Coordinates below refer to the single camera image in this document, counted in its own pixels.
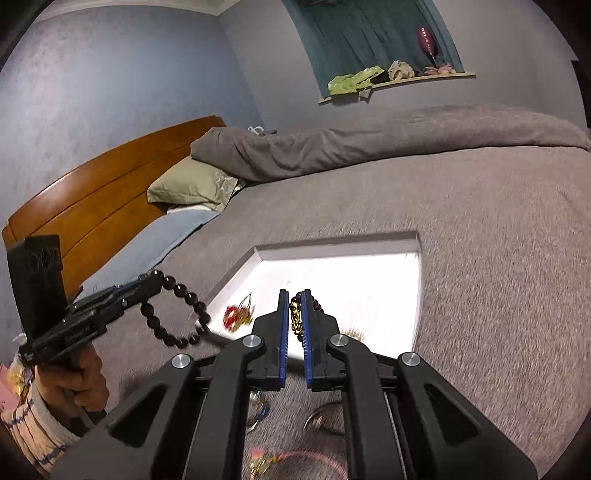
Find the left patterned sleeve forearm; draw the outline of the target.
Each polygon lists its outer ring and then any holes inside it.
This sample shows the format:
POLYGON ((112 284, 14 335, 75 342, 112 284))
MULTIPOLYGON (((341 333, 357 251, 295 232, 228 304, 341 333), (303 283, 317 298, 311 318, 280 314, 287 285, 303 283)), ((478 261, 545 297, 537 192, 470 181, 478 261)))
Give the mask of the left patterned sleeve forearm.
POLYGON ((21 405, 1 413, 1 426, 44 478, 49 477, 55 463, 80 440, 50 413, 36 382, 21 405))

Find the person's left hand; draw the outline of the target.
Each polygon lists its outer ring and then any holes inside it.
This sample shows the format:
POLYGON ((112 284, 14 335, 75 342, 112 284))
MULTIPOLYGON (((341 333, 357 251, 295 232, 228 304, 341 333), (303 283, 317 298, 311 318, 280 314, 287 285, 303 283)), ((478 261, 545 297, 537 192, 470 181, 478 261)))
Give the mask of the person's left hand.
POLYGON ((74 418, 79 408, 100 412, 109 397, 101 369, 101 358, 93 345, 88 344, 80 351, 75 367, 37 366, 37 390, 49 411, 59 420, 74 418))

